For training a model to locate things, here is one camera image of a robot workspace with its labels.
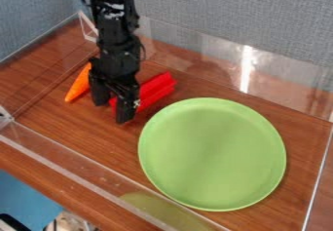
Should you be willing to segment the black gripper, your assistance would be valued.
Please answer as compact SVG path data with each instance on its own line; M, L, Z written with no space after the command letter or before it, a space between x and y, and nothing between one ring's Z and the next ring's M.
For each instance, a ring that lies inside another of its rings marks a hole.
M131 121L139 108L139 81L141 42L127 41L108 45L97 42L99 56L89 59L91 70L88 82L92 101L96 106L108 103L111 92L108 85L119 83L128 88L120 88L116 103L116 122L124 124Z

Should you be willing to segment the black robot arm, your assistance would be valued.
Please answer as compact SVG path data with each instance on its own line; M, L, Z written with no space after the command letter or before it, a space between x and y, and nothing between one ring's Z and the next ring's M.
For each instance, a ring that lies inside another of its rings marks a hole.
M137 112L140 58L144 46L136 30L139 13L135 0L89 0L97 29L99 57L89 59L88 83L96 106L116 98L116 122L131 121Z

